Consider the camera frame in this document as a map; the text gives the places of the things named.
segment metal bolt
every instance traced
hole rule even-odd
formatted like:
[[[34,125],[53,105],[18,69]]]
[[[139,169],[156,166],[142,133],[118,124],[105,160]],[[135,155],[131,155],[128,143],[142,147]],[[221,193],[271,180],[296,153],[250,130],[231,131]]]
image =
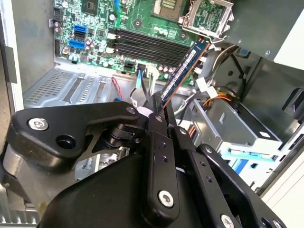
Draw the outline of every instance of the metal bolt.
[[[233,222],[228,215],[221,215],[220,219],[226,228],[234,228]]]
[[[156,115],[155,119],[157,119],[159,122],[162,122],[162,118],[159,115]]]
[[[187,134],[186,130],[183,129],[183,128],[180,128],[180,132],[181,132],[182,134]]]
[[[274,222],[274,225],[275,225],[276,228],[283,228],[278,221],[273,220],[273,222]]]
[[[127,107],[127,111],[131,114],[135,114],[135,111],[132,107]]]
[[[265,52],[265,56],[267,57],[267,56],[269,56],[270,55],[270,50],[267,50],[266,52]]]
[[[36,131],[45,131],[48,128],[47,121],[42,118],[30,119],[28,124],[31,129],[36,130]]]
[[[160,191],[158,193],[158,199],[160,200],[161,204],[167,208],[173,207],[174,200],[172,195],[167,191]]]
[[[212,150],[209,147],[205,146],[205,149],[208,153],[212,153]]]

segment red wire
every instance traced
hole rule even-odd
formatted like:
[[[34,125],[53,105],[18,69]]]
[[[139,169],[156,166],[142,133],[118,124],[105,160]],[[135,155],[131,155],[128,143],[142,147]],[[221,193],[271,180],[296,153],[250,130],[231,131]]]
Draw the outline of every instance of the red wire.
[[[116,81],[116,78],[112,77],[112,82],[118,92],[118,95],[120,97],[120,99],[122,100],[123,99],[123,95],[122,95],[122,91],[120,90],[120,86],[118,85],[117,81]]]

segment silver metal panel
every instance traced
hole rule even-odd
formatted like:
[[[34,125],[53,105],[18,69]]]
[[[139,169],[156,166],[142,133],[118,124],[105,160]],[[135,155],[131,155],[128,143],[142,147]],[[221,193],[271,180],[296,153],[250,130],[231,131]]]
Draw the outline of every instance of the silver metal panel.
[[[51,0],[12,0],[22,92],[54,67]]]
[[[274,60],[303,8],[302,0],[236,0],[226,41]]]

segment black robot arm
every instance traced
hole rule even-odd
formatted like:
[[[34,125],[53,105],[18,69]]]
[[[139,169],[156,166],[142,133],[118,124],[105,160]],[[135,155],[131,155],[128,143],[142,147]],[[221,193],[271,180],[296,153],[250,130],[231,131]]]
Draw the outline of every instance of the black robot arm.
[[[75,163],[130,154],[76,182]],[[209,145],[198,148],[157,95],[28,109],[11,120],[1,183],[35,205],[39,228],[285,228]]]

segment orange wire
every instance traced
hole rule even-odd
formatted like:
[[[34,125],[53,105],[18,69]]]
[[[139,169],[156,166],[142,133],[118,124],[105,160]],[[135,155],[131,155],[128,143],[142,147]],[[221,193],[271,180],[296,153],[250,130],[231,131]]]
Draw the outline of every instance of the orange wire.
[[[231,101],[229,98],[227,97],[224,97],[224,96],[217,96],[217,97],[214,97],[214,98],[209,98],[207,101],[204,102],[203,106],[205,106],[209,101],[211,101],[212,99],[218,99],[218,98],[222,98],[222,99],[225,99],[227,101]]]

